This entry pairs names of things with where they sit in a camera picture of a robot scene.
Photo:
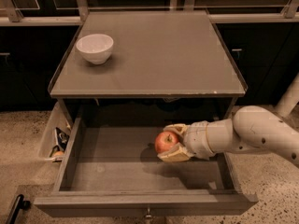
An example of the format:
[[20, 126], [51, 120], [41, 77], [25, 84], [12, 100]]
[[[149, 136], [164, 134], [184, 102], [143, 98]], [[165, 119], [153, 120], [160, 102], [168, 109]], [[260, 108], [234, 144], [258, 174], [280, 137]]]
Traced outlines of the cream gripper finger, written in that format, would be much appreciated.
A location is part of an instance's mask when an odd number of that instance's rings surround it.
[[181, 143], [176, 143], [171, 147], [157, 147], [156, 151], [158, 153], [157, 157], [164, 162], [188, 161], [190, 158], [195, 156], [193, 152], [190, 152]]
[[172, 132], [183, 138], [189, 126], [184, 123], [170, 124], [163, 128], [164, 132]]

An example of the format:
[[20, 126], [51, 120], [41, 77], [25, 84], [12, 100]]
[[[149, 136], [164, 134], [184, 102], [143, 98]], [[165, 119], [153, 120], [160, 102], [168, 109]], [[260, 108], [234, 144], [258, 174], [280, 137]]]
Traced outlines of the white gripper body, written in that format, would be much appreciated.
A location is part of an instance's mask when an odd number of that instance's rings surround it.
[[195, 158], [203, 160], [208, 160], [215, 155], [207, 141], [207, 125], [207, 121], [195, 122], [188, 126], [183, 137], [185, 147]]

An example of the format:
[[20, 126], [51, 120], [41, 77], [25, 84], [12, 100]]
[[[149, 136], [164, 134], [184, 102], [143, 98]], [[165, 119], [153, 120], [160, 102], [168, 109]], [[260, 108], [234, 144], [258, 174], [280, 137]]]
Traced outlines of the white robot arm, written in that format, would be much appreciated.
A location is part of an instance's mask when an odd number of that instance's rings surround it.
[[285, 91], [273, 112], [256, 105], [239, 108], [229, 119], [164, 127], [177, 142], [158, 157], [165, 162], [207, 160], [218, 153], [272, 152], [299, 166], [299, 132], [283, 119], [298, 103], [299, 75]]

